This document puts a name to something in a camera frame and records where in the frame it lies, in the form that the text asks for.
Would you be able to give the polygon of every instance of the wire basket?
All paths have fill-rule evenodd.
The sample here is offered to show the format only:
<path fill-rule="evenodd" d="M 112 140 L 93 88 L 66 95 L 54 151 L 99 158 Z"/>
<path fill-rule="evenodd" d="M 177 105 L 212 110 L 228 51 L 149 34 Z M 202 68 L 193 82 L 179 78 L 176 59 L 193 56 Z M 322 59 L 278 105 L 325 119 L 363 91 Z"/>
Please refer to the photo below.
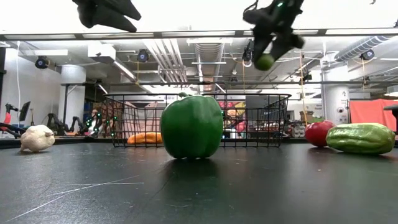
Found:
<path fill-rule="evenodd" d="M 209 93 L 223 112 L 220 147 L 279 147 L 286 124 L 289 94 Z M 178 94 L 128 93 L 106 95 L 107 123 L 115 147 L 162 147 L 160 118 Z M 134 143 L 129 144 L 133 136 Z"/>

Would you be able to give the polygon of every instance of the orange sweet potato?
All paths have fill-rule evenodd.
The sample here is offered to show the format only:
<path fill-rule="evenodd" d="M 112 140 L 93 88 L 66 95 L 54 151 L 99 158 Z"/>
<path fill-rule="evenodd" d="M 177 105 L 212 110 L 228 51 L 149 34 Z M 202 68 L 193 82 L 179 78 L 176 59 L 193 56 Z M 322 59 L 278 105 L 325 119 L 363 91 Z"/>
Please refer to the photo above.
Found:
<path fill-rule="evenodd" d="M 163 143 L 161 133 L 133 134 L 127 140 L 127 144 Z"/>

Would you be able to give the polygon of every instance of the green ball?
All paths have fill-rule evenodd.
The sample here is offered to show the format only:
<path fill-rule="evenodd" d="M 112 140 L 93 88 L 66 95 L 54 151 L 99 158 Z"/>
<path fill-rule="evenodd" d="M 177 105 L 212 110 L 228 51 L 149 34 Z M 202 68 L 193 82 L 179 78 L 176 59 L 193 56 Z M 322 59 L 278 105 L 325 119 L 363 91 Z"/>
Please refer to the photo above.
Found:
<path fill-rule="evenodd" d="M 269 54 L 261 55 L 260 59 L 254 63 L 256 69 L 261 71 L 268 71 L 274 64 L 274 58 Z"/>

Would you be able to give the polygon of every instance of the green bell pepper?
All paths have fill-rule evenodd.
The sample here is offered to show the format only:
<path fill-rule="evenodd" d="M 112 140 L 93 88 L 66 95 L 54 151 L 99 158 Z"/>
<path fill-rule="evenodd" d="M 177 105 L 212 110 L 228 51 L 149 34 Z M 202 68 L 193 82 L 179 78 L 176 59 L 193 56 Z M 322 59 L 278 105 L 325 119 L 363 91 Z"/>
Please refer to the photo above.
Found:
<path fill-rule="evenodd" d="M 219 104 L 210 96 L 179 96 L 183 98 L 169 104 L 160 119 L 166 151 L 176 159 L 212 156 L 223 135 Z"/>

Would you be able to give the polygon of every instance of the bell pepper stem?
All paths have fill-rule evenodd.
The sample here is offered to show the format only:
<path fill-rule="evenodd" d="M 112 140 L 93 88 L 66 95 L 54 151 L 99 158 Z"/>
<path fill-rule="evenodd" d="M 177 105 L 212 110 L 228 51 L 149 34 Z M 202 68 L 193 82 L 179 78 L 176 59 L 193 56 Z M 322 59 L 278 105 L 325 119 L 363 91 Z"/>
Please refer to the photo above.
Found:
<path fill-rule="evenodd" d="M 179 97 L 187 97 L 187 96 L 191 96 L 191 95 L 189 95 L 187 93 L 184 93 L 184 92 L 181 92 L 181 93 L 178 94 L 178 96 Z"/>

